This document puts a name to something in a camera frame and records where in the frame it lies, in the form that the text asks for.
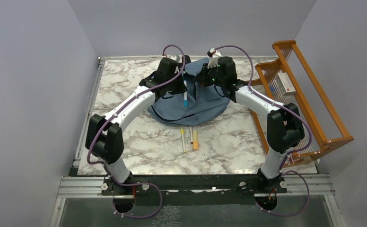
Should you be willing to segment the blue student backpack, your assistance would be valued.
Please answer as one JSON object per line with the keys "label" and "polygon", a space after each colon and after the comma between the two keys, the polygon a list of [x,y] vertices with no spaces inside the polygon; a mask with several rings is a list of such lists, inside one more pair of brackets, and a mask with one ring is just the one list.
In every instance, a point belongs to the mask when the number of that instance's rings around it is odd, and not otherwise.
{"label": "blue student backpack", "polygon": [[188,106],[184,106],[184,94],[166,94],[148,108],[156,121],[167,126],[197,126],[215,119],[227,109],[230,100],[222,96],[220,88],[202,87],[194,80],[203,64],[209,61],[202,58],[186,64]]}

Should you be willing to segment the blue capped white pen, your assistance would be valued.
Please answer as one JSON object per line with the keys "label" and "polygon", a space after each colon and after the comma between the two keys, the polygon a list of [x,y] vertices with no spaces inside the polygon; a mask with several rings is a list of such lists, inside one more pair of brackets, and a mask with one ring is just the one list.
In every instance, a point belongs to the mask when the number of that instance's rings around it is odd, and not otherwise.
{"label": "blue capped white pen", "polygon": [[188,99],[187,99],[187,90],[188,90],[187,89],[187,81],[184,80],[183,82],[184,82],[184,85],[185,85],[185,92],[183,94],[183,96],[184,96],[184,106],[187,107],[188,106]]}

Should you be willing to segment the red capped white pen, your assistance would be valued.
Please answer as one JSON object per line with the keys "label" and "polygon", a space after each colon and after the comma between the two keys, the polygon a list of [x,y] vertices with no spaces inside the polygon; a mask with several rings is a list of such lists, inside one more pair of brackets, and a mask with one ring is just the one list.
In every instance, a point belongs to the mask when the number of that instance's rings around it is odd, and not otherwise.
{"label": "red capped white pen", "polygon": [[193,144],[193,128],[192,128],[192,126],[189,127],[189,133],[190,133],[190,143]]}

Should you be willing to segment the orange highlighter marker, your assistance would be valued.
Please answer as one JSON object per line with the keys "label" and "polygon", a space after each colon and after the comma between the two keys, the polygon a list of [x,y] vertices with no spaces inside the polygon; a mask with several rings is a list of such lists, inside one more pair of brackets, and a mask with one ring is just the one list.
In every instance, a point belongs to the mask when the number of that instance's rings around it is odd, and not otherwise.
{"label": "orange highlighter marker", "polygon": [[193,150],[199,149],[199,135],[198,135],[198,129],[196,127],[192,128],[192,147]]}

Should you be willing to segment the yellow capped white pen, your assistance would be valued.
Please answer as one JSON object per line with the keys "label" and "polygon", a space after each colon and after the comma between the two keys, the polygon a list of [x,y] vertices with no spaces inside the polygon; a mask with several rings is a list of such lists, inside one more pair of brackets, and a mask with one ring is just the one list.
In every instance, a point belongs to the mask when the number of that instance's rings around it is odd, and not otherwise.
{"label": "yellow capped white pen", "polygon": [[185,129],[181,128],[180,133],[181,133],[181,141],[182,141],[182,150],[183,150],[183,153],[186,153]]}

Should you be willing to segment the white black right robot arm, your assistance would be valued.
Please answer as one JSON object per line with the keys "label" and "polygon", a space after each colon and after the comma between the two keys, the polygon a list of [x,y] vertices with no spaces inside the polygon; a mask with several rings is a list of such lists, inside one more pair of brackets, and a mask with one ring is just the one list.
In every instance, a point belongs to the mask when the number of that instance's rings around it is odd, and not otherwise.
{"label": "white black right robot arm", "polygon": [[298,107],[293,103],[275,102],[253,89],[249,82],[238,79],[231,57],[217,57],[200,63],[194,78],[203,87],[220,87],[225,97],[265,117],[269,151],[254,184],[259,191],[268,192],[279,181],[289,152],[305,137]]}

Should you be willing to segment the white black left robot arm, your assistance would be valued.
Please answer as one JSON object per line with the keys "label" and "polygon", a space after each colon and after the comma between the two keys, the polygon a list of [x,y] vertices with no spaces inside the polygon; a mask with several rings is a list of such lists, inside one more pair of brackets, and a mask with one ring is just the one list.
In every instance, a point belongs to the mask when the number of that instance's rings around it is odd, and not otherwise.
{"label": "white black left robot arm", "polygon": [[131,171],[122,158],[123,132],[128,125],[167,93],[181,94],[186,91],[183,80],[185,66],[190,63],[188,55],[177,59],[164,57],[158,68],[139,82],[134,92],[115,109],[104,115],[94,114],[88,124],[85,147],[87,161],[98,158],[105,171],[114,181],[114,189],[120,194],[131,190]]}

